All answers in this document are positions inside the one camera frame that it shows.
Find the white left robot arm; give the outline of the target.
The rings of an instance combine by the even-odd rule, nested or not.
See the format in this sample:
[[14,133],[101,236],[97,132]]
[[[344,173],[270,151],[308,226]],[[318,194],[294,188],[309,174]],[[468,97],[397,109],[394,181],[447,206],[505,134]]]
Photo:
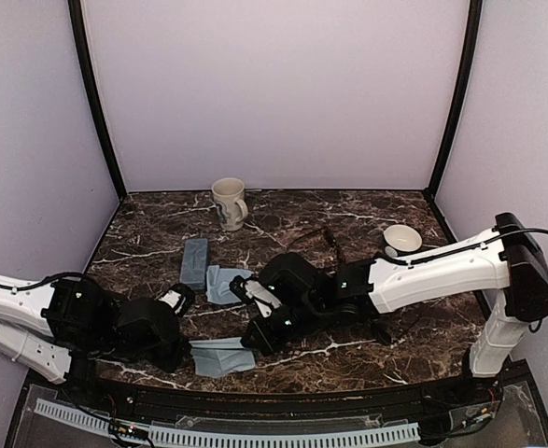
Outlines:
[[71,393],[87,407],[106,399],[86,369],[95,359],[146,361],[172,372],[189,352],[179,319],[194,292],[177,283],[159,299],[128,300],[84,273],[40,281],[0,275],[0,353]]

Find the light blue cleaning cloth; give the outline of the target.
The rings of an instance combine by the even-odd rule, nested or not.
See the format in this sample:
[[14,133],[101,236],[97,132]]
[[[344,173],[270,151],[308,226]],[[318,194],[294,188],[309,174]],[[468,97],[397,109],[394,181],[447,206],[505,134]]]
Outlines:
[[231,292],[230,282],[236,277],[248,278],[253,273],[250,270],[221,268],[219,265],[209,265],[206,271],[206,298],[215,305],[232,305],[241,300]]
[[198,376],[217,379],[256,367],[253,352],[242,345],[240,337],[191,341],[190,347]]

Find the right black frame post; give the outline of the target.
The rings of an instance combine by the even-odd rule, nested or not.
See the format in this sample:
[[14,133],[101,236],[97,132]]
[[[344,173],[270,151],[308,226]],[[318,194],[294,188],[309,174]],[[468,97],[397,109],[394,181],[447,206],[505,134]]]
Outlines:
[[455,88],[452,95],[452,100],[445,122],[443,136],[438,149],[436,161],[434,163],[431,177],[426,188],[427,195],[430,197],[431,200],[435,200],[435,198],[437,197],[443,180],[443,175],[450,157],[452,146],[456,138],[457,127],[459,124],[467,89],[469,86],[477,38],[481,24],[482,10],[482,0],[470,0]]

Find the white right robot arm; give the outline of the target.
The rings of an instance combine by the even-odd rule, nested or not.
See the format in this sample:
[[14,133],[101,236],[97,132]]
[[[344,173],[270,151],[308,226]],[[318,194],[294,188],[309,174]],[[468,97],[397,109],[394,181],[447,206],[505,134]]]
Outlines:
[[382,315],[440,297],[494,290],[496,303],[464,361],[464,374],[451,396],[470,405],[499,374],[506,357],[530,324],[548,316],[548,266],[534,239],[515,214],[471,238],[425,252],[347,263],[326,273],[295,252],[280,254],[256,276],[235,276],[231,292],[256,304],[243,347],[268,356],[290,341],[321,328],[374,323]]

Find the brown tortoiseshell sunglasses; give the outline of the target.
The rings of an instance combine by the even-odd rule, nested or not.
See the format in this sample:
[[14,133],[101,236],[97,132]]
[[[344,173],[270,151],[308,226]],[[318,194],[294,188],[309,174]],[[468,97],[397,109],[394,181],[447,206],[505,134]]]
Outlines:
[[303,245],[307,241],[317,240],[318,242],[324,244],[328,250],[333,254],[331,259],[331,265],[324,266],[323,271],[328,273],[336,272],[341,267],[345,266],[346,258],[344,251],[340,244],[338,243],[335,235],[328,226],[322,226],[316,228],[312,231],[304,233],[303,235],[297,237],[295,240],[290,242],[286,247],[286,252],[291,252],[297,245]]

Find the left black frame post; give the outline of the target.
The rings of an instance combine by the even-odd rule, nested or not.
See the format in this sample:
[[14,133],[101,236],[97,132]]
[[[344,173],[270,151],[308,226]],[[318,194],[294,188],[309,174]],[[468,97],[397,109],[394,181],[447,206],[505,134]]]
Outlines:
[[112,186],[118,199],[123,201],[127,196],[127,189],[125,187],[123,176],[117,161],[116,152],[109,135],[104,109],[95,79],[91,60],[91,49],[87,37],[85,20],[83,17],[83,4],[79,0],[68,0],[67,5],[76,47],[78,66],[91,112],[92,122]]

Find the white and green bowl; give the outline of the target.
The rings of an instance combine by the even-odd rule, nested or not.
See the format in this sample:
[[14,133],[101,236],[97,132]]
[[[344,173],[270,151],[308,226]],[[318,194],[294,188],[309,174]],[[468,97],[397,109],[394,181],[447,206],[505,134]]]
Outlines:
[[384,251],[391,258],[413,254],[422,247],[422,237],[412,227],[395,224],[383,232]]

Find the black frame post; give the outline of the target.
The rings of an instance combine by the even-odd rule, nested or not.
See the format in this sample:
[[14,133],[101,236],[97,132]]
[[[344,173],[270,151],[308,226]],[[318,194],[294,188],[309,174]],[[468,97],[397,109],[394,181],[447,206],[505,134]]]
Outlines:
[[67,5],[76,47],[78,66],[91,112],[92,122],[112,186],[118,199],[123,201],[127,196],[127,189],[125,187],[123,176],[117,161],[116,152],[109,135],[104,109],[95,79],[91,60],[91,49],[87,37],[85,20],[83,17],[83,4],[79,0],[68,0]]
[[430,197],[431,200],[435,200],[435,198],[437,197],[443,180],[443,175],[450,157],[452,146],[456,138],[457,127],[459,124],[467,89],[469,86],[477,38],[481,24],[482,10],[482,0],[470,0],[455,88],[452,95],[452,100],[445,122],[443,136],[438,149],[436,161],[434,163],[431,177],[426,188],[427,195]]

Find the blue textured glasses case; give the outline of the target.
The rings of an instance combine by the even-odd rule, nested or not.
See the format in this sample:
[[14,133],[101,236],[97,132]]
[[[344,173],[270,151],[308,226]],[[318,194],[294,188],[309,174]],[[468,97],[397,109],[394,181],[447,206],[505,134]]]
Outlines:
[[192,238],[185,242],[179,280],[195,291],[206,288],[209,263],[209,242],[206,238]]

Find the black frame sunglasses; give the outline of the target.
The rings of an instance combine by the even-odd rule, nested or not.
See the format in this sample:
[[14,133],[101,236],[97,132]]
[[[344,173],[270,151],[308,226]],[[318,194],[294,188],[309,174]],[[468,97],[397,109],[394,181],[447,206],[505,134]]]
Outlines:
[[422,315],[418,315],[415,320],[405,329],[402,329],[397,335],[392,335],[387,328],[387,324],[379,318],[368,320],[369,328],[373,339],[383,346],[391,346],[403,339],[420,321]]

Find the cream ceramic mug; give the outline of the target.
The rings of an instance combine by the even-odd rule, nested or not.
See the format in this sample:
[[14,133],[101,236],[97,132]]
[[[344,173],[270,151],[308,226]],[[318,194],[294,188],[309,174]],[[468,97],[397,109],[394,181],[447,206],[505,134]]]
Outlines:
[[220,226],[224,231],[239,231],[248,216],[245,183],[235,177],[217,180],[211,187]]

